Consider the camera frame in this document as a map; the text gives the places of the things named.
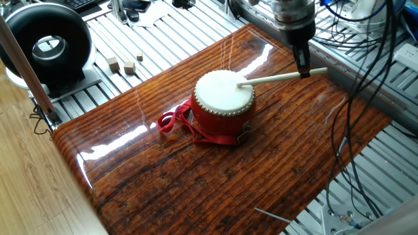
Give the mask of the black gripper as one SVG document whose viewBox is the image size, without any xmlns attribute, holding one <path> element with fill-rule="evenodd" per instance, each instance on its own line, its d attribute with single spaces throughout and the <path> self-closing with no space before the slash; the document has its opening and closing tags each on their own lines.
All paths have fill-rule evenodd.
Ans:
<svg viewBox="0 0 418 235">
<path fill-rule="evenodd" d="M 280 37 L 284 43 L 291 45 L 297 70 L 301 78 L 310 76 L 310 51 L 308 42 L 316 31 L 316 26 L 302 27 L 300 29 L 284 30 L 280 29 Z"/>
</svg>

